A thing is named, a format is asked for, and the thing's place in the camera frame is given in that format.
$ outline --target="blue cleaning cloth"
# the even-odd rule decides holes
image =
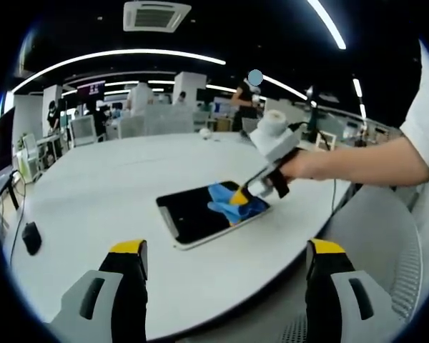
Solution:
[[[267,209],[267,206],[259,198],[255,197],[245,205],[231,205],[230,199],[235,191],[231,191],[221,184],[208,186],[208,192],[212,202],[208,203],[208,208],[212,211],[222,213],[229,220],[231,225],[240,223]]]

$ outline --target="black phone screen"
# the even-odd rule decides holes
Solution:
[[[231,181],[221,182],[221,185],[232,191],[240,187]],[[191,244],[230,228],[225,215],[208,208],[210,201],[208,186],[156,199],[158,207],[167,209],[177,231],[174,238],[181,244]]]

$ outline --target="white round table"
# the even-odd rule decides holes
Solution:
[[[156,198],[226,180],[241,184],[264,163],[237,134],[208,141],[198,134],[147,136],[72,149],[26,199],[22,224],[36,222],[43,244],[31,257],[16,241],[12,271],[24,296],[50,322],[62,294],[98,269],[111,246],[146,239],[149,340],[224,314],[274,279],[322,229],[333,181],[293,182],[284,199],[267,198],[272,210],[265,215],[188,251],[173,247]],[[348,186],[337,181],[335,206]],[[14,232],[4,245],[8,254]]]

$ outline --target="smartphone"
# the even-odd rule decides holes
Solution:
[[[240,187],[232,181],[221,182],[221,185],[232,191]],[[265,211],[231,226],[224,214],[208,208],[207,204],[212,201],[208,187],[168,194],[156,199],[176,248],[187,250],[201,245],[250,222],[270,209],[270,205],[260,199],[267,208]]]

